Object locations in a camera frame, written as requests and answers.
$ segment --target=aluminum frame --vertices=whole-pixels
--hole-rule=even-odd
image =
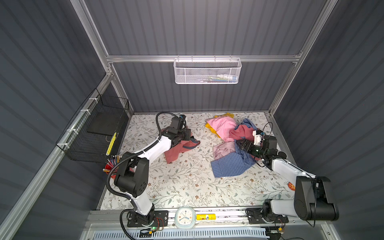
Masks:
[[[284,95],[288,91],[288,88],[291,86],[291,83],[293,82],[293,79],[296,77],[297,73],[299,72],[301,66],[303,65],[303,62],[305,58],[308,56],[309,51],[311,50],[314,42],[316,41],[317,37],[320,34],[320,31],[325,25],[325,22],[327,22],[327,19],[329,15],[331,14],[333,8],[337,4],[338,0],[327,0],[327,2],[324,4],[324,7],[322,8],[319,17],[317,18],[315,24],[313,25],[313,28],[311,32],[309,33],[306,41],[304,42],[303,48],[301,50],[301,55],[299,61],[291,68],[291,70],[288,72],[283,84],[281,85],[279,91],[277,92],[277,95],[275,99],[273,100],[271,107],[269,108],[269,112],[271,115],[274,115],[277,108],[279,107],[281,101],[284,98]]]
[[[88,35],[89,40],[92,43],[93,48],[95,49],[101,64],[104,67],[104,70],[106,72],[112,71],[115,75],[115,78],[112,80],[112,86],[115,89],[117,95],[119,98],[126,98],[128,99],[128,96],[124,90],[124,87],[121,84],[121,81],[119,79],[119,76],[117,75],[117,72],[114,68],[114,66],[109,63],[106,59],[106,56],[108,55],[108,51],[101,39],[101,36],[99,34],[99,31],[96,28],[96,25],[92,19],[92,16],[88,10],[88,7],[84,0],[71,0],[71,4],[73,8],[75,9],[75,12],[77,16],[80,19],[81,24],[83,25],[85,32]],[[129,109],[130,112],[128,114],[129,117],[131,117],[134,113],[134,109],[132,108],[131,102],[129,101]]]
[[[321,224],[321,228],[323,229],[327,240],[341,240],[337,230],[331,222],[326,221],[325,224]]]
[[[87,110],[91,103],[94,101],[94,98],[96,98],[99,93],[105,92],[112,79],[113,75],[111,72],[108,72],[100,82],[99,86],[97,86],[97,90],[93,91],[88,101],[86,101],[82,107],[82,110]],[[78,115],[70,124],[69,129],[74,128],[84,114],[86,114],[86,111],[79,111]],[[65,142],[69,136],[70,132],[66,131],[59,142]],[[20,225],[23,223],[25,217],[28,215],[29,211],[40,196],[44,187],[48,183],[52,174],[59,166],[64,155],[65,153],[58,146],[55,146],[51,154],[48,156],[32,181],[29,183],[28,187],[20,196],[19,200],[17,200],[16,204],[13,206],[7,217],[0,225],[0,239],[10,240],[13,238]]]
[[[199,214],[216,214],[216,220],[198,221],[195,228],[227,228],[227,227],[274,227],[273,223],[249,224],[248,218],[245,214],[245,209],[250,207],[200,207],[194,208]],[[172,229],[174,222],[174,215],[177,209],[158,209],[169,211],[168,226],[165,229]],[[121,230],[119,216],[121,210],[99,210],[90,211],[88,220],[86,222],[80,240],[91,240],[96,231],[100,230]],[[288,217],[289,222],[286,226],[292,225],[305,225],[308,223],[298,217]],[[323,228],[327,236],[327,240],[340,240],[338,235],[333,231],[334,227],[326,221],[317,221]]]
[[[193,113],[215,113],[215,114],[218,114],[218,113],[227,113],[231,110],[228,110],[228,111],[171,111],[173,112],[174,114],[193,114]],[[268,112],[268,110],[259,110],[259,111],[233,111],[233,112],[236,112],[236,113],[265,113],[265,112]],[[138,113],[135,113],[135,115],[144,115],[144,114],[157,114],[159,112],[138,112]]]
[[[204,61],[207,58],[215,59],[217,61],[229,61],[232,58],[240,58],[241,62],[292,62],[297,63],[300,60],[300,55],[237,55],[237,56],[198,56],[198,55],[185,55],[185,56],[129,56],[129,55],[108,55],[106,57],[109,63],[134,63],[134,62],[147,62],[147,63],[173,63],[175,59],[178,61],[191,61],[200,60]]]

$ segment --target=yellow can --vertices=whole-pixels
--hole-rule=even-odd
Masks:
[[[196,220],[215,220],[216,214],[197,214]]]

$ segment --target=black cable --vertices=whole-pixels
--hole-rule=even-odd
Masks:
[[[266,165],[261,166],[261,165],[257,162],[256,157],[254,157],[254,156],[252,156],[252,157],[253,157],[253,159],[255,160],[256,164],[259,165],[259,167],[266,167]]]
[[[178,117],[178,116],[176,116],[174,113],[171,113],[171,112],[159,112],[159,113],[156,115],[156,125],[157,125],[157,129],[159,130],[159,137],[158,137],[158,140],[159,140],[159,141],[160,141],[160,138],[161,138],[161,128],[160,128],[160,124],[159,124],[159,115],[160,115],[160,114],[164,114],[164,113],[171,114],[171,115],[174,116],[174,117]]]
[[[122,215],[125,213],[125,212],[131,212],[132,210],[131,209],[124,209],[123,211],[121,211],[120,213],[120,226],[122,228],[122,231],[125,233],[125,235],[127,235],[127,237],[130,239],[130,240],[136,240],[134,239],[133,237],[131,237],[127,230],[125,229],[125,226],[124,226],[124,223],[122,222]]]
[[[301,172],[304,172],[306,175],[308,175],[308,177],[310,177],[313,182],[314,182],[314,212],[313,212],[313,225],[311,225],[307,220],[305,220],[311,227],[315,227],[315,224],[316,224],[316,204],[317,204],[317,187],[316,187],[316,183],[317,183],[317,179],[318,177],[315,177],[313,178],[311,175],[309,175],[308,173],[306,173],[304,170],[300,169],[299,167],[289,163],[287,160],[283,159],[286,163],[292,165],[293,167],[297,168],[298,170],[300,170]]]
[[[269,125],[271,126],[271,131],[269,132],[269,137],[271,136],[271,133],[272,133],[273,123],[272,123],[272,122],[267,122],[267,123],[264,125],[263,130],[262,130],[262,133],[264,133],[264,134],[262,134],[262,140],[261,140],[261,142],[260,142],[260,150],[261,150],[261,148],[263,147],[263,142],[264,142],[264,135],[265,135],[264,129],[265,129],[265,126],[266,126],[268,123],[269,123]]]
[[[112,173],[113,173],[113,172],[114,172],[114,171],[115,171],[115,170],[116,170],[116,169],[117,169],[123,162],[125,162],[125,161],[127,161],[127,160],[130,160],[130,159],[132,159],[133,157],[137,157],[138,155],[143,154],[143,153],[144,153],[143,151],[140,151],[140,152],[138,152],[138,153],[134,153],[134,154],[130,155],[129,157],[124,158],[123,160],[121,160],[118,164],[116,164],[116,166],[114,166],[114,167],[110,170],[110,172],[109,172],[109,174],[108,174],[108,176],[107,176],[106,183],[105,183],[105,186],[107,187],[108,191],[110,191],[112,194],[114,194],[114,195],[116,195],[116,196],[125,197],[126,199],[128,199],[129,201],[131,201],[131,197],[129,197],[128,195],[113,190],[112,187],[111,187],[111,185],[110,185],[110,183],[109,183],[109,181],[111,180]],[[129,162],[129,163],[127,164],[127,167],[129,167],[129,166],[132,165],[132,164],[133,164],[133,161],[132,161],[132,162]]]
[[[301,237],[293,237],[293,238],[287,238],[287,239],[284,239],[283,237],[281,237],[283,240],[291,240],[291,239],[301,239],[301,240],[304,240],[303,238]]]
[[[280,219],[280,217],[282,217],[282,215],[278,215],[277,218],[276,218],[276,220],[279,219],[280,222],[281,222],[281,224],[283,224],[283,221]]]

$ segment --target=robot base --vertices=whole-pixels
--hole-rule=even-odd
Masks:
[[[154,211],[153,219],[154,220],[149,225],[144,225],[138,213],[130,212],[128,214],[127,227],[165,227],[168,225],[168,211]]]
[[[270,199],[266,199],[261,208],[248,208],[245,210],[249,224],[260,223],[288,223],[288,217],[283,217],[272,212]]]

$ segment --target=light pink cloth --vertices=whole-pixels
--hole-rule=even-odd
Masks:
[[[254,131],[253,128],[249,128],[246,125],[239,125],[239,127],[235,129],[229,130],[229,137],[240,140],[242,137],[245,137],[246,139],[250,141],[254,141],[255,137],[252,135],[252,132]]]
[[[235,142],[224,142],[214,146],[214,160],[235,152]]]
[[[218,117],[208,119],[207,123],[216,131],[225,142],[233,142],[233,138],[229,137],[229,130],[237,126],[236,121],[231,117]]]

